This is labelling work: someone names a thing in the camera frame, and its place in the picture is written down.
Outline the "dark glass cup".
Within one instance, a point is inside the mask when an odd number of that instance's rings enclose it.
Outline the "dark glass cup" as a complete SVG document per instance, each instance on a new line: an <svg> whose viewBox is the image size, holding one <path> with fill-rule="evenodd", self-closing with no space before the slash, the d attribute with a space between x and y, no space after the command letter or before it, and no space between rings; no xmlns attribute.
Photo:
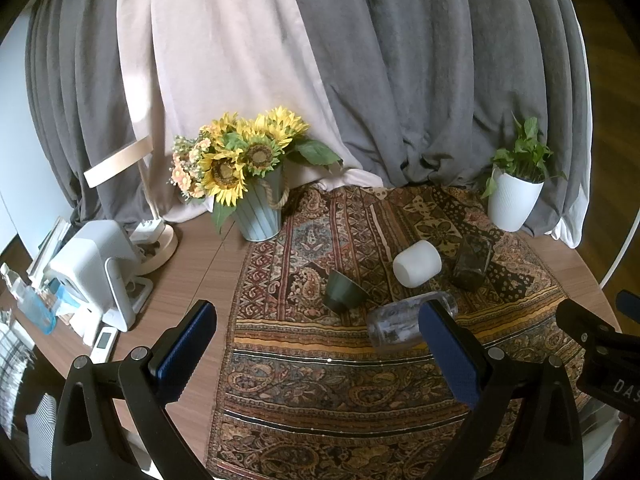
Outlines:
<svg viewBox="0 0 640 480"><path fill-rule="evenodd" d="M457 288L476 292L484 284L491 254L492 247L487 238L466 234L452 270L452 282Z"/></svg>

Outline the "white cup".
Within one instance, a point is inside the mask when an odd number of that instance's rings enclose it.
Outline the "white cup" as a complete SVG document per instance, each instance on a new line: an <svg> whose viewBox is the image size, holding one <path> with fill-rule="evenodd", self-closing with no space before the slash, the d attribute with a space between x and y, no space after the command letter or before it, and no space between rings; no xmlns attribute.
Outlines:
<svg viewBox="0 0 640 480"><path fill-rule="evenodd" d="M397 281L407 288L417 288L442 270L442 258L433 244L419 240L400 252L393 261Z"/></svg>

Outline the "white remote thermometer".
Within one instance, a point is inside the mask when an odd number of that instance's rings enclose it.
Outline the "white remote thermometer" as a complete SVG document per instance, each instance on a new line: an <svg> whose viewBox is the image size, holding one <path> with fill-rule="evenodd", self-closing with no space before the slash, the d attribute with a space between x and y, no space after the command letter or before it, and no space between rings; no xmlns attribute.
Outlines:
<svg viewBox="0 0 640 480"><path fill-rule="evenodd" d="M113 326L101 328L90 353L93 364L104 364L111 359L118 335L119 330Z"/></svg>

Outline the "white hoop tube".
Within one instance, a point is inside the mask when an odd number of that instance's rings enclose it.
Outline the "white hoop tube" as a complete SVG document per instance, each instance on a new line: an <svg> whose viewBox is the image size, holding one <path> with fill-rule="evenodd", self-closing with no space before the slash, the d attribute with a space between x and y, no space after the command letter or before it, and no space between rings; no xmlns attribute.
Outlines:
<svg viewBox="0 0 640 480"><path fill-rule="evenodd" d="M605 288L606 284L608 284L608 282L612 278L613 274L617 270L618 266L622 262L623 258L626 255L626 252L627 252L629 246L631 245L632 241L634 240L634 236L636 235L636 233L637 233L637 231L639 229L639 224L640 224L640 208L637 210L637 213L634 216L634 221L631 223L631 227L629 228L629 231L627 232L627 235L626 235L626 237L625 237L625 239L623 241L622 246L620 246L620 250L617 252L614 260L612 261L611 265L608 267L608 270L605 272L604 277L602 278L602 280L599 283L600 289L604 289Z"/></svg>

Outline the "clear plastic bottle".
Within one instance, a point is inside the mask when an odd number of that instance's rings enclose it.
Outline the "clear plastic bottle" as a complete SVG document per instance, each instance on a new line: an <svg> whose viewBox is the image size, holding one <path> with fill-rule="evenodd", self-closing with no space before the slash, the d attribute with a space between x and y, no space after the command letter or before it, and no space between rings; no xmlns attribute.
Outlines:
<svg viewBox="0 0 640 480"><path fill-rule="evenodd" d="M431 301L440 304L453 318L457 316L458 304L449 292L424 292L372 310L367 316L367 332L373 349L387 352L420 344L423 338L419 312Z"/></svg>

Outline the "white appliance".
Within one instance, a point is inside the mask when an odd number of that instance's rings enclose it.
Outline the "white appliance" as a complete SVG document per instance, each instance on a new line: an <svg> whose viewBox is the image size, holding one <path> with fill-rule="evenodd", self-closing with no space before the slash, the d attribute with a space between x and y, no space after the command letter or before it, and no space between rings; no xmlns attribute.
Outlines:
<svg viewBox="0 0 640 480"><path fill-rule="evenodd" d="M153 289L141 258L114 220L85 224L50 260L48 271L102 322L121 332L136 322Z"/></svg>

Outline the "white plant pot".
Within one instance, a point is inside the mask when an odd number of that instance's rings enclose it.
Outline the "white plant pot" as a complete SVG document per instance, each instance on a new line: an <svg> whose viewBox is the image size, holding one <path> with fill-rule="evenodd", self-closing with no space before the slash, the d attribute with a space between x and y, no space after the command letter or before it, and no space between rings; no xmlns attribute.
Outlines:
<svg viewBox="0 0 640 480"><path fill-rule="evenodd" d="M544 184L512 177L498 167L491 177L496 185L488 197L488 217L500 230L516 232L534 209Z"/></svg>

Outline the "white desk lamp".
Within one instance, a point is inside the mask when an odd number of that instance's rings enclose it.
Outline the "white desk lamp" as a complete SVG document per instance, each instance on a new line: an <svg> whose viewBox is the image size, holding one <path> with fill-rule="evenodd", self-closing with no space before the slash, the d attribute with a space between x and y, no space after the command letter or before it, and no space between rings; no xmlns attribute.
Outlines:
<svg viewBox="0 0 640 480"><path fill-rule="evenodd" d="M165 221L165 229L160 238L154 244L134 245L141 252L140 275L148 275L168 263L178 247L178 236L174 228L160 215L155 200L150 193L148 166L145 157L153 151L153 141L149 136L135 140L124 148L104 158L102 162L92 166L84 172L85 179L90 188L105 183L121 174L126 169L137 166L144 193L152 219L162 218Z"/></svg>

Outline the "stacked books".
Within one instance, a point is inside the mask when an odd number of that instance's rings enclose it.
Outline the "stacked books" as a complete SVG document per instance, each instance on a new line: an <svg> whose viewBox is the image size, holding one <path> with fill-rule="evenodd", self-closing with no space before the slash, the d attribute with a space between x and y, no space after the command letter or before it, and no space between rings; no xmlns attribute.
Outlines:
<svg viewBox="0 0 640 480"><path fill-rule="evenodd" d="M64 245L71 227L72 225L68 220L62 217L56 218L52 230L40 244L36 258L32 260L32 264L27 268L27 276L33 288L40 289L47 267Z"/></svg>

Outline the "patterned paisley table cloth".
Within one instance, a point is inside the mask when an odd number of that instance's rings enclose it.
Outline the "patterned paisley table cloth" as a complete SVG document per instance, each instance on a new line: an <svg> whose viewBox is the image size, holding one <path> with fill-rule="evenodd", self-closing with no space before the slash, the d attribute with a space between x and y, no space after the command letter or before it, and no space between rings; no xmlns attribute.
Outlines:
<svg viewBox="0 0 640 480"><path fill-rule="evenodd" d="M462 238L492 247L484 284L457 288ZM250 246L232 301L228 347L206 466L229 479L420 479L466 415L425 344L378 352L367 315L411 296L394 258L432 243L442 272L426 292L450 292L461 324L511 358L558 356L570 380L582 349L555 323L564 292L525 240L496 228L462 188L306 186L281 232ZM369 299L336 314L323 304L332 270Z"/></svg>

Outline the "white power adapter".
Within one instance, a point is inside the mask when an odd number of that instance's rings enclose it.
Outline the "white power adapter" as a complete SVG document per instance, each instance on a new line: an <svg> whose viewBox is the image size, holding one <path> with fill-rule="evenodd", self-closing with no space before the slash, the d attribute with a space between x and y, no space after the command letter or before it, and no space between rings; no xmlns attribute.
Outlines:
<svg viewBox="0 0 640 480"><path fill-rule="evenodd" d="M162 218L143 220L132 231L129 239L135 245L154 244L164 229L165 221Z"/></svg>

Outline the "dark green bowl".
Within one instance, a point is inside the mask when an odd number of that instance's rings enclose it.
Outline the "dark green bowl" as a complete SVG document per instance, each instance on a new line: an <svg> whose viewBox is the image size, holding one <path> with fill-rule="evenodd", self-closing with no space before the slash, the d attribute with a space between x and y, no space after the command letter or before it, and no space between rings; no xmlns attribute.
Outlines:
<svg viewBox="0 0 640 480"><path fill-rule="evenodd" d="M331 271L323 295L323 304L328 309L342 314L359 308L368 299L369 294L360 285L337 270Z"/></svg>

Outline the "green potted plant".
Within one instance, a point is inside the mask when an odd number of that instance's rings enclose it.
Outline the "green potted plant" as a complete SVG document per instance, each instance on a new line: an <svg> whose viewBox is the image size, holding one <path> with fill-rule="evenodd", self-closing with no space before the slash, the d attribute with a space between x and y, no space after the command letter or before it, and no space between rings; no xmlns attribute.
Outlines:
<svg viewBox="0 0 640 480"><path fill-rule="evenodd" d="M538 139L539 124L535 116L526 117L522 122L512 116L516 131L513 148L498 148L491 157L491 174L485 183L482 198L488 198L497 191L498 183L494 172L499 169L503 174L528 183L544 183L551 179L566 180L563 171L551 172L554 153Z"/></svg>

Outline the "light blue ribbed vase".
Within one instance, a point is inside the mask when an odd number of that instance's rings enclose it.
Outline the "light blue ribbed vase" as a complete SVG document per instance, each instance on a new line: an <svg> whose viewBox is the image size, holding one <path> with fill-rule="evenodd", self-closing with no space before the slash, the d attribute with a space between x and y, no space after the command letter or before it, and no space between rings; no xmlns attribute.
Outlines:
<svg viewBox="0 0 640 480"><path fill-rule="evenodd" d="M288 180L282 166L265 177L251 177L247 191L233 214L234 221L246 240L253 243L271 240L282 226L282 211L288 202Z"/></svg>

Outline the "sunflower bouquet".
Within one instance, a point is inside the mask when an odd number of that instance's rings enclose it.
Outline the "sunflower bouquet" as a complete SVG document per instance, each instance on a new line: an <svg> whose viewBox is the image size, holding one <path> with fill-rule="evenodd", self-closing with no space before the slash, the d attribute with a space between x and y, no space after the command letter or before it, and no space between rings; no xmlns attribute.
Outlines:
<svg viewBox="0 0 640 480"><path fill-rule="evenodd" d="M252 119L224 113L201 126L196 138L175 138L169 183L186 202L209 205L217 229L250 202L252 186L265 192L269 208L280 210L290 191L284 188L277 196L268 179L285 162L323 169L343 162L325 143L311 139L308 129L302 116L283 106Z"/></svg>

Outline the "grey curtain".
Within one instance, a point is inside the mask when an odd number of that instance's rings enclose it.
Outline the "grey curtain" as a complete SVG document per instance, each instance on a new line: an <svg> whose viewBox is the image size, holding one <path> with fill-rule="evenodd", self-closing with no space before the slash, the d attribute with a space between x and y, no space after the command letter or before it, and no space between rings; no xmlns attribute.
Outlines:
<svg viewBox="0 0 640 480"><path fill-rule="evenodd" d="M526 220L582 238L591 96L572 0L296 0L338 130L386 186L472 186L535 116L554 153ZM139 140L125 96L117 0L37 0L26 40L32 118L77 222L147 217L137 166L90 188L84 172Z"/></svg>

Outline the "beige curtain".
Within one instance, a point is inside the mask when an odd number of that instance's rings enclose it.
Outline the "beige curtain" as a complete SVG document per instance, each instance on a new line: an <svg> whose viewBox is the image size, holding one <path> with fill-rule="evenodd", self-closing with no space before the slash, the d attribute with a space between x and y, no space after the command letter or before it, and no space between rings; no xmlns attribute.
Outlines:
<svg viewBox="0 0 640 480"><path fill-rule="evenodd" d="M169 183L176 136L193 138L225 112L252 118L277 106L302 116L341 167L285 169L293 187L379 188L338 130L296 0L117 0L117 43L134 134L153 141L150 190L171 222L205 210Z"/></svg>

